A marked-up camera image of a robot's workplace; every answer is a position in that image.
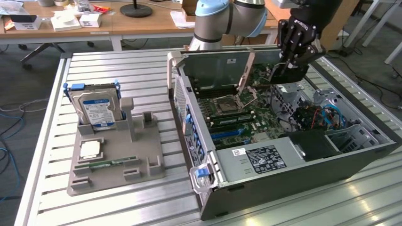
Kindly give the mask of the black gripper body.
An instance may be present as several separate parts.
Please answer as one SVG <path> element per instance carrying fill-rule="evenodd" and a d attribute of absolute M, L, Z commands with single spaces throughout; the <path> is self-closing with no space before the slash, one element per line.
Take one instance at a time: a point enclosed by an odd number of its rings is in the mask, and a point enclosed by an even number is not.
<path fill-rule="evenodd" d="M 288 22 L 293 25 L 289 50 L 295 50 L 297 44 L 309 44 L 315 39 L 320 40 L 321 32 L 329 24 L 336 12 L 333 0 L 293 0 L 296 7 L 289 10 Z"/>

